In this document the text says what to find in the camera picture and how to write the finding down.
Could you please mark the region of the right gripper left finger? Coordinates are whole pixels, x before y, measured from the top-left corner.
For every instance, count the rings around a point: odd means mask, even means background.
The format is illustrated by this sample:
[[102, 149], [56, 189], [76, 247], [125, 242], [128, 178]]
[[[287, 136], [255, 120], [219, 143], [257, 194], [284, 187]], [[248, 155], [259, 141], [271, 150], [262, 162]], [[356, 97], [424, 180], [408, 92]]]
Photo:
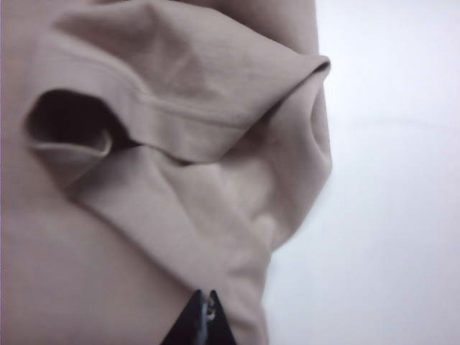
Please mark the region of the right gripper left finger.
[[204, 345], [206, 343], [206, 302], [201, 290], [195, 291], [178, 319], [163, 339], [164, 345]]

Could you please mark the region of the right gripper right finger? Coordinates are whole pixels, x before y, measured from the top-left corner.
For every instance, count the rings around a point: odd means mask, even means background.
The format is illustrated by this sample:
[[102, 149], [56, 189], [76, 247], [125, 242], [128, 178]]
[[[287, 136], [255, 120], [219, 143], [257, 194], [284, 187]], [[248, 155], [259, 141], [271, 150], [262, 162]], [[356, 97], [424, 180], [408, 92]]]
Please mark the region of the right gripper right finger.
[[206, 342], [208, 345], [236, 345], [236, 339], [219, 296], [212, 290], [206, 302]]

